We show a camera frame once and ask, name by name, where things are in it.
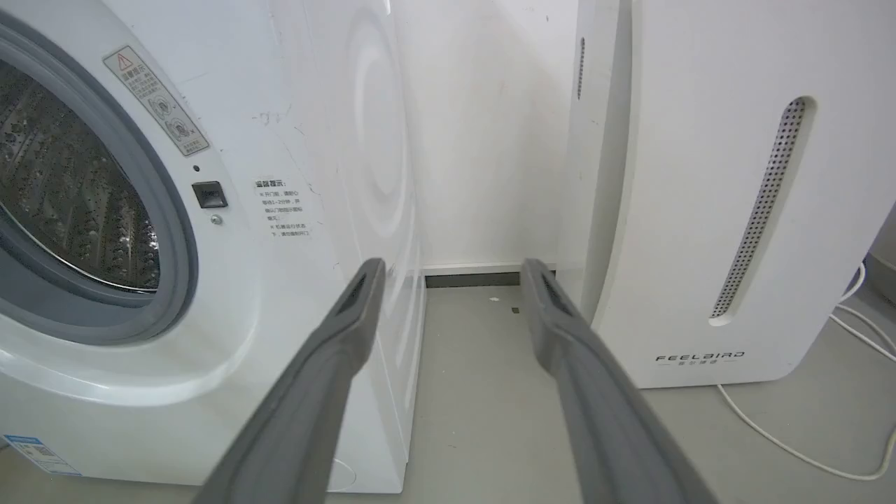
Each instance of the warning label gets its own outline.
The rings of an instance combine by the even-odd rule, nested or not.
[[[177,104],[165,85],[130,46],[107,56],[103,63],[149,110],[184,156],[209,147],[209,142],[186,111]]]
[[[298,191],[280,178],[258,178],[255,195],[262,204],[264,223],[275,238],[311,236]]]

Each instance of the brand logo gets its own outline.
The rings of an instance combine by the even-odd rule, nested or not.
[[[746,355],[746,352],[724,352],[724,353],[686,353],[684,355],[660,355],[654,362],[660,366],[671,366],[677,364],[679,366],[701,365],[701,364],[718,364],[721,362],[737,361]]]

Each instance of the scuff mark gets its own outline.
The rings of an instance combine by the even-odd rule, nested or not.
[[[274,19],[275,19],[274,12],[269,7],[268,8],[268,29],[271,31],[271,36],[274,37],[274,39],[277,41],[277,45],[279,46],[279,45],[281,45],[281,42],[277,38],[277,35],[279,34],[282,36],[282,33],[280,33],[280,30],[277,28],[277,24],[274,21]]]
[[[277,128],[274,128],[273,132],[274,136],[277,137],[277,140],[280,140],[280,144],[283,145],[283,148],[286,149],[286,153],[289,154],[289,158],[292,160],[292,165],[296,167],[296,170],[298,170],[298,174],[302,176],[302,180],[305,181],[305,185],[308,186],[308,190],[320,197],[321,194],[315,191],[314,186],[312,186],[308,182],[308,177],[305,176],[305,172],[302,171],[302,167],[298,166],[298,161],[296,161],[296,157],[292,155],[292,151],[289,149],[289,146],[286,145],[286,142],[284,142],[280,134],[277,133]]]
[[[189,79],[186,79],[186,80],[183,80],[183,81],[177,83],[177,85],[186,84],[186,83],[189,83],[190,81],[195,81],[196,79],[198,79],[198,78],[200,78],[200,77],[204,77],[204,76],[206,76],[206,75],[208,75],[208,74],[210,74],[210,73],[211,73],[211,72],[202,72],[202,73],[199,74],[199,75],[194,75],[193,77],[190,77]]]
[[[283,120],[289,116],[289,112],[291,110],[292,110],[292,103],[289,104],[289,106],[286,108],[286,111],[283,112],[282,114],[279,112],[274,112],[272,114],[270,111],[268,111],[268,112],[262,112],[262,113],[258,114],[257,116],[252,116],[252,119],[260,118],[262,120],[262,122],[264,123],[264,125],[267,126],[271,123],[271,115],[274,116],[274,122],[279,123],[281,120]]]

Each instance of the warning sticker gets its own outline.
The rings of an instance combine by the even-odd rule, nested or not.
[[[103,63],[149,110],[184,156],[209,147],[209,142],[202,136],[190,116],[177,104],[165,85],[130,46],[125,46],[107,56]]]
[[[298,191],[280,178],[258,178],[255,195],[262,204],[264,223],[271,236],[296,238],[311,236],[311,228],[305,222],[305,209]]]
[[[23,436],[4,436],[9,446],[19,450],[22,455],[31,459],[31,462],[50,474],[65,474],[68,476],[81,476],[69,464],[60,458],[47,445],[37,438],[25,438]]]

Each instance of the black button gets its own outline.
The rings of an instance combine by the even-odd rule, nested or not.
[[[227,206],[227,198],[224,197],[224,190],[221,189],[220,182],[196,182],[193,184],[193,192],[196,193],[200,208],[224,208]]]

